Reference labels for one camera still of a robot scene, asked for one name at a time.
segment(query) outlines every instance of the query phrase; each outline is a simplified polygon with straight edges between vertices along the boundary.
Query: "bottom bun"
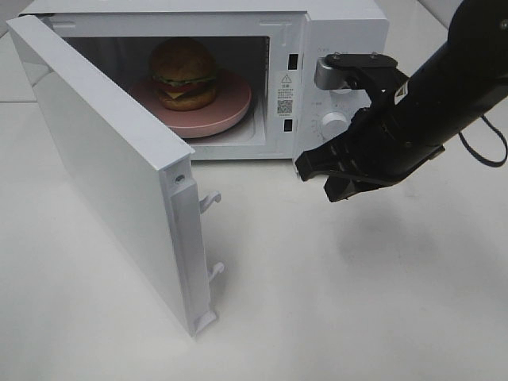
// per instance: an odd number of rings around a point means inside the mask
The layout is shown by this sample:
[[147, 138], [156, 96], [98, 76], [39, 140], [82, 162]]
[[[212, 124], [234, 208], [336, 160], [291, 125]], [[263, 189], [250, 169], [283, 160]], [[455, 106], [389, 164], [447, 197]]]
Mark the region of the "bottom bun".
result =
[[164, 93], [163, 91], [157, 91], [157, 97], [159, 97], [160, 102], [164, 107], [169, 110], [175, 111], [190, 111], [201, 109], [202, 107], [209, 105], [214, 101], [217, 96], [217, 89], [215, 85], [208, 87], [203, 92], [191, 95], [191, 96], [182, 96], [177, 99], [171, 98], [169, 95]]

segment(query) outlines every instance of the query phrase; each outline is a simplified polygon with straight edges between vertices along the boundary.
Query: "timer knob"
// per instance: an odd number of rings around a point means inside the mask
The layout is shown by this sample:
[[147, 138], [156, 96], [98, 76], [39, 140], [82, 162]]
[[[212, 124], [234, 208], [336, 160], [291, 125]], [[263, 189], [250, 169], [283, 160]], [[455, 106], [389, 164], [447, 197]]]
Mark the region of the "timer knob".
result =
[[348, 119], [342, 113], [326, 114], [321, 120], [321, 133], [326, 140], [330, 140], [348, 129]]

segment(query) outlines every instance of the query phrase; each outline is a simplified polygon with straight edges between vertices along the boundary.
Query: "cheese slice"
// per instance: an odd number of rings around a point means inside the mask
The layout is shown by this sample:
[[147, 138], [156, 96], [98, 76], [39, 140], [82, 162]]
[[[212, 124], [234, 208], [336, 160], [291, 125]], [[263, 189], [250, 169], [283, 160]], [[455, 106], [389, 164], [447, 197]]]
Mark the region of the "cheese slice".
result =
[[173, 93], [173, 92], [170, 92], [170, 91], [165, 91], [164, 93], [166, 93], [167, 95], [169, 95], [173, 99], [177, 99], [178, 97], [180, 97], [180, 96], [185, 94], [185, 92], [183, 92], [183, 93]]

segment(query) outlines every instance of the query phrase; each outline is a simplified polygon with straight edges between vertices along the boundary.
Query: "qr code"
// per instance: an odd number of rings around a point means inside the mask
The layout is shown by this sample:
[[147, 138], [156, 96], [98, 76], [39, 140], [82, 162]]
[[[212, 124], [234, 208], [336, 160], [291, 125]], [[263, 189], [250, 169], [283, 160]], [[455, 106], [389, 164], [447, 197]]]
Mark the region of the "qr code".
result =
[[291, 114], [293, 112], [293, 100], [285, 99], [283, 101], [277, 101], [277, 113], [278, 114]]

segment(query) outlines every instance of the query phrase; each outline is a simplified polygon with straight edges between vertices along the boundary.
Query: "white wall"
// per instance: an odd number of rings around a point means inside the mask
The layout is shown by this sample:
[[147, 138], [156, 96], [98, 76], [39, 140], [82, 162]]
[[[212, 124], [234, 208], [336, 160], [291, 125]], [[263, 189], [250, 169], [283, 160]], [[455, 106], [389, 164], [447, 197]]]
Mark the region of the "white wall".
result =
[[0, 0], [0, 36], [7, 32], [6, 21], [14, 18], [32, 0]]
[[452, 16], [462, 0], [420, 0], [434, 17], [448, 28]]

